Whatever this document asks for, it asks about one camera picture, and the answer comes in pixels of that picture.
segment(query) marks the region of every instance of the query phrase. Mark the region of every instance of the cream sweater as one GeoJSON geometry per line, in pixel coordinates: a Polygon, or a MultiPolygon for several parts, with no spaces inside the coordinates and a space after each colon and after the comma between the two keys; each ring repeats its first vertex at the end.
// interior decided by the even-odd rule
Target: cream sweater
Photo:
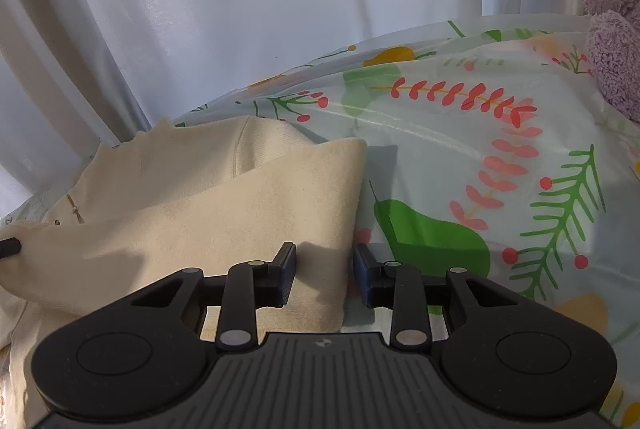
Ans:
{"type": "MultiPolygon", "coordinates": [[[[288,124],[254,117],[192,128],[161,122],[100,148],[46,223],[0,229],[22,243],[19,255],[0,260],[0,285],[30,301],[11,340],[15,427],[44,415],[30,383],[37,342],[180,268],[219,275],[270,260],[293,241],[289,303],[258,310],[258,330],[338,330],[364,152],[361,140],[315,146],[288,124]]],[[[209,309],[204,339],[213,338],[217,310],[209,309]]]]}

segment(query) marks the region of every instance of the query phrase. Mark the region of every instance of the ribbed black surface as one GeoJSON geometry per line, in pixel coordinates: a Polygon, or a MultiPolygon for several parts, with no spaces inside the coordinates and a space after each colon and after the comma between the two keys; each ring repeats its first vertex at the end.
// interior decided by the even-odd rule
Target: ribbed black surface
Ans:
{"type": "MultiPolygon", "coordinates": [[[[45,419],[42,429],[104,424],[45,419]]],[[[520,423],[467,405],[431,362],[381,344],[376,333],[272,333],[256,351],[222,357],[180,405],[117,429],[506,429],[610,427],[589,413],[551,424],[520,423]]]]}

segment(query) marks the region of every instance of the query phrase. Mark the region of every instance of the bed sheet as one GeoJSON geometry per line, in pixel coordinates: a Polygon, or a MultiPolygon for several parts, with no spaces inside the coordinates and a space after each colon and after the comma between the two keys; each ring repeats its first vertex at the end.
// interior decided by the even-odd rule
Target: bed sheet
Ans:
{"type": "MultiPolygon", "coordinates": [[[[380,261],[424,273],[464,266],[600,332],[618,357],[602,414],[632,427],[640,129],[598,92],[587,25],[575,16],[493,16],[405,30],[207,102],[175,125],[251,114],[286,120],[318,142],[363,138],[354,240],[380,261]]],[[[71,185],[2,221],[42,218],[71,185]]],[[[351,288],[343,330],[388,335],[390,312],[367,311],[355,295],[351,288]]],[[[430,314],[435,338],[446,337],[438,309],[430,314]]]]}

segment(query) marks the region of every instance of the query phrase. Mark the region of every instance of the purple stuffed animal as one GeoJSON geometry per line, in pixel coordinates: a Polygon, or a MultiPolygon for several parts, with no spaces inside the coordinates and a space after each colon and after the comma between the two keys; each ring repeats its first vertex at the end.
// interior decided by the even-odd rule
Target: purple stuffed animal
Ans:
{"type": "Polygon", "coordinates": [[[592,15],[587,50],[602,95],[640,122],[640,0],[582,0],[592,15]]]}

